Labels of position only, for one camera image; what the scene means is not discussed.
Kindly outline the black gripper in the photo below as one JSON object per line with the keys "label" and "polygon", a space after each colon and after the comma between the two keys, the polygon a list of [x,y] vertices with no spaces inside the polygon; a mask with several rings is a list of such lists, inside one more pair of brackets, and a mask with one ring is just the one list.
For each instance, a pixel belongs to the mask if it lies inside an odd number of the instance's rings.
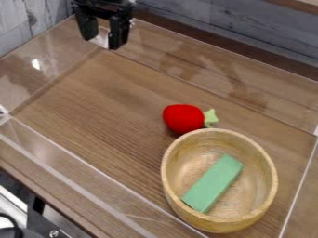
{"label": "black gripper", "polygon": [[89,41],[97,36],[97,18],[109,19],[108,48],[117,50],[129,38],[132,17],[114,16],[132,11],[134,0],[72,0],[81,38]]}

